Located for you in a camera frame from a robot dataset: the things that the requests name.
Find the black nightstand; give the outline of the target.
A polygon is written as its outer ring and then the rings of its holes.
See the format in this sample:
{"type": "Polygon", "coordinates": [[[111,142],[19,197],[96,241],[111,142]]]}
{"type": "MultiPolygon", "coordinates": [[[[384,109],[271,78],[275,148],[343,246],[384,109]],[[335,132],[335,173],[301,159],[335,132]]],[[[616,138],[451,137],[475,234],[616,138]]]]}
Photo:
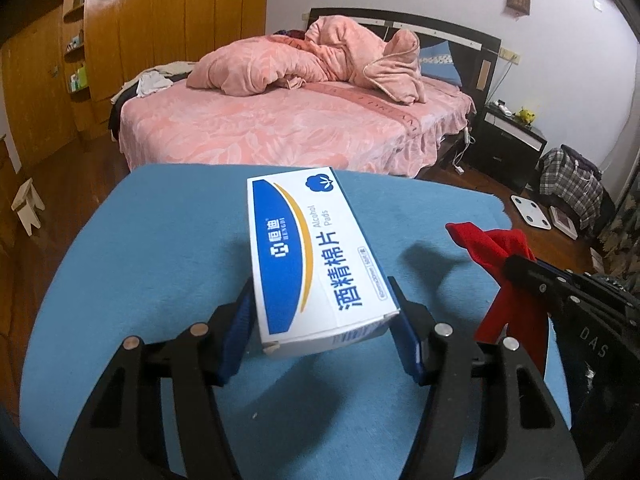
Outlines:
{"type": "Polygon", "coordinates": [[[529,184],[547,146],[541,131],[506,116],[495,104],[478,114],[471,136],[465,162],[517,193],[529,184]]]}

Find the blue pillow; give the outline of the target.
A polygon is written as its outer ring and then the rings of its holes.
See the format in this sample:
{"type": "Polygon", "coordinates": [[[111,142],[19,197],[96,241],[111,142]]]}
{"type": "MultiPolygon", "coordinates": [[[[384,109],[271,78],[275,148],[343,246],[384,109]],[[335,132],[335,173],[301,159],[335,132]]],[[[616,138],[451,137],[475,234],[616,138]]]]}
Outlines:
{"type": "Polygon", "coordinates": [[[461,87],[462,80],[452,57],[449,42],[442,41],[419,52],[421,75],[461,87]]]}

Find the blue table cloth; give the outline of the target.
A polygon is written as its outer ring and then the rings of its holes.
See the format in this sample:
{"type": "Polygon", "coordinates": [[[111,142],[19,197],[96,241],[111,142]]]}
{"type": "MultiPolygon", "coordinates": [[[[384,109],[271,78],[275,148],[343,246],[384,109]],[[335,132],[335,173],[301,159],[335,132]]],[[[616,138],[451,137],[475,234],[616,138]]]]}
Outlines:
{"type": "MultiPolygon", "coordinates": [[[[108,361],[124,340],[175,338],[235,300],[250,277],[247,182],[254,166],[150,165],[114,188],[70,245],[28,344],[22,434],[52,471],[108,361]]],[[[439,322],[471,338],[496,282],[447,233],[506,229],[502,203],[432,182],[337,176],[382,270],[439,322]]],[[[428,392],[393,338],[276,360],[258,339],[216,390],[247,479],[396,479],[428,392]]]]}

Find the wooden wardrobe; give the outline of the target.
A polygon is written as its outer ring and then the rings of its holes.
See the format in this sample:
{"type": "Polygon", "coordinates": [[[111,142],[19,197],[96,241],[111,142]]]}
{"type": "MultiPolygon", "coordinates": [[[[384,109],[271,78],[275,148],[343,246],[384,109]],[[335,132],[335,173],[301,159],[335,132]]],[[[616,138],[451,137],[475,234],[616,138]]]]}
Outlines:
{"type": "Polygon", "coordinates": [[[196,61],[261,35],[267,0],[26,0],[5,21],[1,90],[16,168],[38,165],[106,121],[146,68],[196,61]]]}

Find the white bathroom scale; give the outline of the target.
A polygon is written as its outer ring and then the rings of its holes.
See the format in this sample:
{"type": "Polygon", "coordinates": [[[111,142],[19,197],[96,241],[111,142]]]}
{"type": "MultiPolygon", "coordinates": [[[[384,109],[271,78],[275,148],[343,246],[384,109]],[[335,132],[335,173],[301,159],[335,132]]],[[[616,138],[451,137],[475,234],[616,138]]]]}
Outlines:
{"type": "Polygon", "coordinates": [[[510,200],[528,226],[545,231],[552,229],[548,218],[535,202],[518,195],[511,195],[510,200]]]}

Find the red knit gloves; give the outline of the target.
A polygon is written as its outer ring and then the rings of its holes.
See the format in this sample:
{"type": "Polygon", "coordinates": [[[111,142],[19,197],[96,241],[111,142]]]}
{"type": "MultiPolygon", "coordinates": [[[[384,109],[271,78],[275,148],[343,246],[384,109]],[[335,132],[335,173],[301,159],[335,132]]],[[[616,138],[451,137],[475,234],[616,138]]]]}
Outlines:
{"type": "Polygon", "coordinates": [[[549,339],[547,310],[531,292],[514,285],[504,270],[506,259],[511,256],[536,261],[525,233],[519,229],[483,231],[471,222],[447,223],[445,228],[452,240],[465,248],[471,259],[499,285],[474,339],[496,344],[502,332],[506,332],[518,340],[544,376],[549,339]]]}

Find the yellow plush toy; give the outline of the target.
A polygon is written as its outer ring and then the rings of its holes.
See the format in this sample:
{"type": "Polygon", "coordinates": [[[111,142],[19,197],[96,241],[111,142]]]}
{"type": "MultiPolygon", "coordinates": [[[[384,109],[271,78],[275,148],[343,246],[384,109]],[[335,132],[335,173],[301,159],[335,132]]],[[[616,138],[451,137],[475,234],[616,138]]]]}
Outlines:
{"type": "Polygon", "coordinates": [[[521,108],[517,113],[514,114],[514,117],[523,125],[530,127],[533,125],[534,120],[536,119],[536,114],[532,110],[528,110],[527,108],[521,108]]]}

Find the bed with pink sheet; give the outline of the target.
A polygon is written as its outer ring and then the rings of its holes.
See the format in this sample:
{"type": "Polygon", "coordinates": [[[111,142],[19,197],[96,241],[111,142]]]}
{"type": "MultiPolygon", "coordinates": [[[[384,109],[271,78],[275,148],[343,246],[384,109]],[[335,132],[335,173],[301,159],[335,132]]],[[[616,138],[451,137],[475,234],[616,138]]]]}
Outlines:
{"type": "Polygon", "coordinates": [[[116,138],[130,169],[331,166],[413,178],[435,165],[442,139],[460,133],[475,110],[451,84],[429,80],[426,90],[425,102],[402,105],[346,82],[227,96],[179,81],[126,101],[116,138]]]}

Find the white power strip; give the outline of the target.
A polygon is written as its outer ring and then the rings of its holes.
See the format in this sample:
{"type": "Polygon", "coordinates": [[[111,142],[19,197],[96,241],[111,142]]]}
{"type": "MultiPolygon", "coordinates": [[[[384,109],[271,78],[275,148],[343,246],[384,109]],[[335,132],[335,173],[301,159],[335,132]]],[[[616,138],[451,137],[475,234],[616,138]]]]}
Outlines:
{"type": "Polygon", "coordinates": [[[457,153],[454,155],[454,158],[452,159],[452,162],[451,162],[457,174],[464,174],[464,169],[462,168],[462,159],[466,151],[469,149],[469,147],[475,142],[474,138],[471,136],[469,127],[465,127],[462,133],[463,133],[462,147],[457,150],[457,153]]]}

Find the plaid shirt on chair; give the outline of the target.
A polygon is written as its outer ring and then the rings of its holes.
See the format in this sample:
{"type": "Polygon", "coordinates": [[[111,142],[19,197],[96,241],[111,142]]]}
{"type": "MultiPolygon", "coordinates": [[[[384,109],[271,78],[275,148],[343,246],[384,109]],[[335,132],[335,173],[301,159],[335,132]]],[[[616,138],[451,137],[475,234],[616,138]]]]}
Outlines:
{"type": "Polygon", "coordinates": [[[593,231],[604,196],[599,168],[565,144],[544,154],[540,163],[539,193],[562,200],[576,214],[579,229],[593,231]]]}

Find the book on floor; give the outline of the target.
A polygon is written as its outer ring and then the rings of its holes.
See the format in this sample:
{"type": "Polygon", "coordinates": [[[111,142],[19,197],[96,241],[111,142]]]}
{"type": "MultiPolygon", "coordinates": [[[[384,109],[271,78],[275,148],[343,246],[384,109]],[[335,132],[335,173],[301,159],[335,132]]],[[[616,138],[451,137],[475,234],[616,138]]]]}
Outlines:
{"type": "Polygon", "coordinates": [[[555,229],[561,231],[571,240],[577,240],[578,232],[572,219],[561,209],[555,206],[549,207],[549,214],[555,229]]]}

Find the clothes pile on bed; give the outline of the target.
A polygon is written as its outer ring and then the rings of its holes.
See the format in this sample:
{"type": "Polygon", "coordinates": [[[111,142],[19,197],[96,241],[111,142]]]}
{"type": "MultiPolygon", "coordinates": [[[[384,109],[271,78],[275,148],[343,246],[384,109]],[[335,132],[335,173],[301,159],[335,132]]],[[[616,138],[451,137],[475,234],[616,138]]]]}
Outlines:
{"type": "Polygon", "coordinates": [[[175,82],[186,79],[194,69],[195,62],[176,61],[142,70],[130,81],[126,81],[119,92],[111,98],[110,128],[119,126],[120,113],[124,104],[132,98],[143,98],[168,89],[175,82]]]}

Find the black headboard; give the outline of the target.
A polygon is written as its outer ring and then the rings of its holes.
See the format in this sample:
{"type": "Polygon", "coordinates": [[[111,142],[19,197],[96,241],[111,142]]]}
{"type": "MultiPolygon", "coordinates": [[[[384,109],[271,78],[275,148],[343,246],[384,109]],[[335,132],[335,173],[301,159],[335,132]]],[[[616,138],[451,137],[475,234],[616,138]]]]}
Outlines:
{"type": "Polygon", "coordinates": [[[501,40],[458,24],[410,13],[360,8],[312,8],[306,27],[322,16],[344,15],[370,29],[385,41],[401,29],[411,30],[420,39],[420,47],[433,47],[447,41],[452,62],[462,82],[462,91],[472,98],[476,116],[483,113],[498,61],[501,40]]]}

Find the dark patterned curtain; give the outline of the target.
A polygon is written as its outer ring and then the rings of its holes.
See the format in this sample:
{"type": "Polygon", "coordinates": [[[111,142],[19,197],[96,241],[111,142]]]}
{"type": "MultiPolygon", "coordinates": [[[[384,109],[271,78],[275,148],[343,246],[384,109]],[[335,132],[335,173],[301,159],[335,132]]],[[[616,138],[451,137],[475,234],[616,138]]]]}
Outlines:
{"type": "Polygon", "coordinates": [[[639,173],[636,172],[620,209],[600,235],[605,269],[636,297],[640,281],[639,236],[639,173]]]}

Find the alcohol pads box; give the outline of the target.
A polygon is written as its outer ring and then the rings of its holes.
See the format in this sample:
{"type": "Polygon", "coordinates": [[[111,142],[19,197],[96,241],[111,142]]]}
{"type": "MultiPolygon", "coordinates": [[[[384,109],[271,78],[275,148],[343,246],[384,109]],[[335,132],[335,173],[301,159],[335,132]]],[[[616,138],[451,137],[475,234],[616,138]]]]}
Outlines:
{"type": "Polygon", "coordinates": [[[309,356],[386,332],[399,307],[332,168],[252,177],[247,210],[267,356],[309,356]]]}

